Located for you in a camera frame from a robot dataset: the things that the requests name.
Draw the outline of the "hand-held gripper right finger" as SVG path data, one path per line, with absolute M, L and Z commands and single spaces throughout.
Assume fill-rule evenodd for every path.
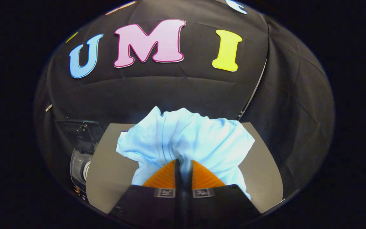
M 190 229 L 238 229 L 261 214 L 237 184 L 226 185 L 201 163 L 191 160 Z

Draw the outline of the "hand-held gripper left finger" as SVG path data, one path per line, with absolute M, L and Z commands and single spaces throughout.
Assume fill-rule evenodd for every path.
M 134 229 L 171 229 L 183 194 L 180 162 L 175 159 L 143 185 L 130 185 L 110 211 L 113 219 Z

